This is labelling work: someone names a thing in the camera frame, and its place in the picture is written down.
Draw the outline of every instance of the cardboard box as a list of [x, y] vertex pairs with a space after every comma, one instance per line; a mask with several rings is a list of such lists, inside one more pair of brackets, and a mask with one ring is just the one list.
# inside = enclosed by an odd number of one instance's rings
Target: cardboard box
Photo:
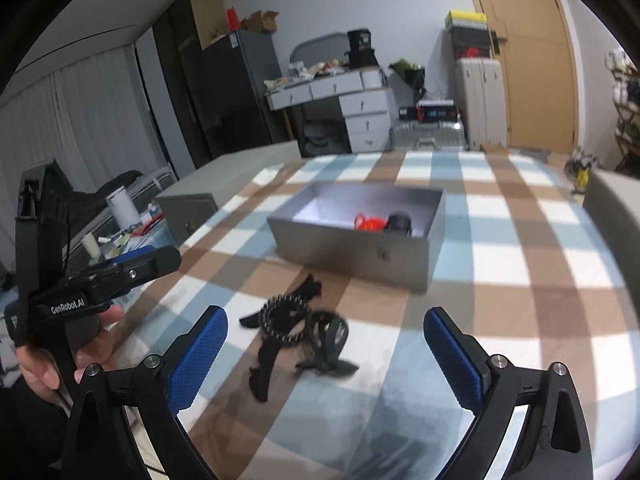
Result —
[[225, 4], [222, 0], [190, 0], [202, 50], [217, 37], [229, 33]]
[[275, 32], [278, 30], [276, 25], [276, 16], [279, 12], [275, 10], [267, 10], [262, 12], [258, 10], [248, 18], [240, 22], [240, 28], [244, 30], [253, 30], [254, 32]]
[[[358, 213], [412, 219], [412, 236], [359, 231]], [[277, 253], [305, 266], [425, 291], [444, 241], [444, 191], [393, 184], [311, 184], [268, 216]]]

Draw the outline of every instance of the red toy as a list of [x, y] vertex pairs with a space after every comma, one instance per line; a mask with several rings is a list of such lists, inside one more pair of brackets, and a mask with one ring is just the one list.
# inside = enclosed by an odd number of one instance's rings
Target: red toy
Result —
[[377, 216], [366, 218], [362, 213], [358, 213], [353, 226], [361, 231], [382, 231], [386, 225], [386, 220]]

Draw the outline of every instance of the checkered blanket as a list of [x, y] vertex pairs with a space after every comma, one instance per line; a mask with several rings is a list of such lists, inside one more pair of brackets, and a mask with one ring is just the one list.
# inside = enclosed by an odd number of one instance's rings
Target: checkered blanket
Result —
[[[446, 190], [446, 238], [426, 294], [277, 258], [266, 218], [310, 182], [396, 182]], [[228, 339], [179, 418], [221, 479], [434, 478], [472, 420], [422, 336], [442, 305], [489, 354], [546, 369], [566, 363], [593, 447], [614, 478], [640, 440], [638, 321], [609, 249], [560, 179], [535, 160], [479, 153], [328, 156], [267, 168], [181, 249], [182, 267], [145, 288], [114, 328], [119, 361], [162, 353], [209, 304]], [[349, 320], [343, 380], [298, 376], [280, 352], [266, 404], [248, 388], [260, 346], [237, 320], [313, 272], [312, 306]], [[501, 478], [524, 420], [517, 408], [487, 478]]]

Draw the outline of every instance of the white curtain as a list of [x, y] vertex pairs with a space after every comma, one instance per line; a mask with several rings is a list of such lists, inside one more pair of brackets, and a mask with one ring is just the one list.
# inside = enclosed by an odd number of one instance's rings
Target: white curtain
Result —
[[125, 171], [166, 164], [132, 46], [57, 70], [0, 107], [0, 262], [9, 270], [20, 176], [49, 158], [87, 192]]

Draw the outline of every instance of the door handle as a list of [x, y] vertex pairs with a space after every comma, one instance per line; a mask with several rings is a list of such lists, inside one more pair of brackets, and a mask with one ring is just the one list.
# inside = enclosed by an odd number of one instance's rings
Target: door handle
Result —
[[500, 42], [507, 41], [507, 38], [499, 38], [498, 33], [495, 30], [492, 30], [490, 34], [491, 34], [491, 43], [494, 47], [494, 52], [496, 54], [500, 54]]

